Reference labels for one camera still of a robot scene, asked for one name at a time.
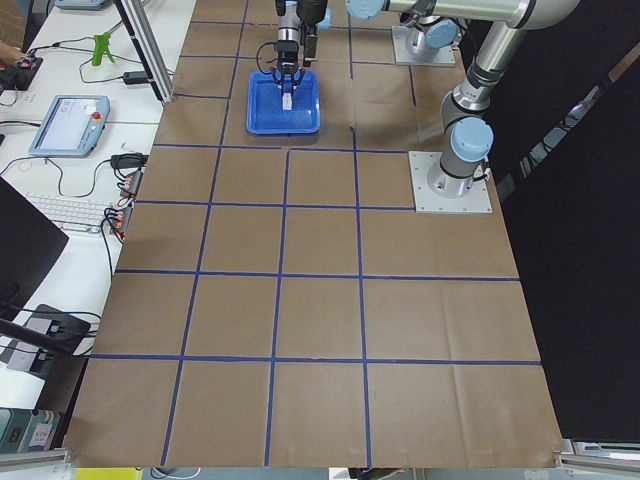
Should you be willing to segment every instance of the keyboard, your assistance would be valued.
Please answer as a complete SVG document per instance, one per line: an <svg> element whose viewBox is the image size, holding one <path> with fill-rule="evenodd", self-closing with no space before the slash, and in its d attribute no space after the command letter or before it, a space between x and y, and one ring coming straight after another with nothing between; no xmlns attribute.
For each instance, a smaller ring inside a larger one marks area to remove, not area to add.
<svg viewBox="0 0 640 480"><path fill-rule="evenodd" d="M104 209L112 203L27 193L26 199L58 228L68 233L100 234Z"/></svg>

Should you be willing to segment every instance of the green object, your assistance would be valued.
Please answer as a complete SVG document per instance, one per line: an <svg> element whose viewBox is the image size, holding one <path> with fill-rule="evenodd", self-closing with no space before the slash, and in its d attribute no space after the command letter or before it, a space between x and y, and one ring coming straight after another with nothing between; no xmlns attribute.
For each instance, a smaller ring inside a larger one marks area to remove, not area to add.
<svg viewBox="0 0 640 480"><path fill-rule="evenodd" d="M91 65L94 67L99 67L102 65L102 57L104 54L107 54L111 63L116 63L113 55L111 55L111 51L109 50L109 39L111 38L111 34L109 32L104 32L102 35L94 35L93 41L96 42L96 46L93 48L93 59L91 60Z"/></svg>

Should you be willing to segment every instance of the black backdrop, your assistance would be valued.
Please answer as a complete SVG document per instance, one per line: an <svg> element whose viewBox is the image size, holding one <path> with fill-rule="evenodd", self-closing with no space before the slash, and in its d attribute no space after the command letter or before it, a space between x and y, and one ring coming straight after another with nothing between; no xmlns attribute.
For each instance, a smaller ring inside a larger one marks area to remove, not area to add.
<svg viewBox="0 0 640 480"><path fill-rule="evenodd" d="M478 45L489 26L472 22ZM529 32L485 115L496 136L489 156L496 180L513 171L638 42L638 0L581 0L563 22ZM469 34L460 48L468 66L474 53Z"/></svg>
<svg viewBox="0 0 640 480"><path fill-rule="evenodd" d="M503 209L563 435L640 441L640 60Z"/></svg>

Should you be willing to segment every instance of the computer monitor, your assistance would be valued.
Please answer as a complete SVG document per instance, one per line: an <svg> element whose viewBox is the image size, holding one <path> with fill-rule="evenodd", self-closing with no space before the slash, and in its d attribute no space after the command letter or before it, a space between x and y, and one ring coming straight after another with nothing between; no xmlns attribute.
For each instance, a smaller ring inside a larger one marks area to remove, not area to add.
<svg viewBox="0 0 640 480"><path fill-rule="evenodd" d="M0 225L5 232L0 240L0 317L13 320L69 239L1 178Z"/></svg>
<svg viewBox="0 0 640 480"><path fill-rule="evenodd" d="M49 353L72 354L89 331L88 322L46 306L36 308L25 327L12 321L49 274L68 237L2 178L0 225L0 335ZM39 329L33 328L36 323ZM44 371L38 367L34 373Z"/></svg>

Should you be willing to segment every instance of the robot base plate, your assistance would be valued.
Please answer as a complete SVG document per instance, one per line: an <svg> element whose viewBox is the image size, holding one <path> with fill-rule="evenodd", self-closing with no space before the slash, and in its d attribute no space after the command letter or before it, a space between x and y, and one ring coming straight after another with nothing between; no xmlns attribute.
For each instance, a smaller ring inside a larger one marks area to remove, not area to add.
<svg viewBox="0 0 640 480"><path fill-rule="evenodd" d="M411 183L413 198L418 213L493 213L489 192L484 181L475 182L467 195L456 200L443 198L435 193L427 184L427 172L431 166L440 161L440 152L409 152L411 167ZM482 175L482 167L478 167L476 176Z"/></svg>
<svg viewBox="0 0 640 480"><path fill-rule="evenodd" d="M393 50L397 65L427 65L434 67L453 67L456 57L451 47L422 49L418 54L411 51L409 43L414 29L396 26L391 29Z"/></svg>

